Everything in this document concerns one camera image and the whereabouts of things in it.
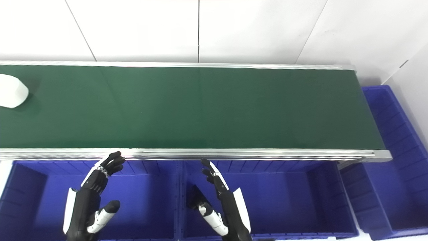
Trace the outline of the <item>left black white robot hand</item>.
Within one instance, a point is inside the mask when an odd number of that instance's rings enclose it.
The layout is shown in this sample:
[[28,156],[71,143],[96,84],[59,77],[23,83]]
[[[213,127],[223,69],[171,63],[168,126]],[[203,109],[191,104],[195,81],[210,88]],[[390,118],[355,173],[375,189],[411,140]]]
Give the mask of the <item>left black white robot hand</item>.
[[100,206],[109,177],[123,169],[120,151],[110,153],[90,168],[80,189],[69,188],[65,206],[63,233],[67,241],[98,241],[100,231],[120,209],[119,200]]

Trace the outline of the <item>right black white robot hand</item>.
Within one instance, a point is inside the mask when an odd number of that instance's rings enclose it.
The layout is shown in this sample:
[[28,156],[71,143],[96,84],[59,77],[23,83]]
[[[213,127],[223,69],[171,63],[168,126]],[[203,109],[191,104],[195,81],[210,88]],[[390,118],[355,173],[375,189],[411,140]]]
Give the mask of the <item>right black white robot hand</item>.
[[194,204],[203,219],[223,241],[252,241],[251,224],[242,190],[231,191],[218,168],[208,159],[201,159],[202,173],[214,185],[223,213],[217,212],[207,198],[200,194]]

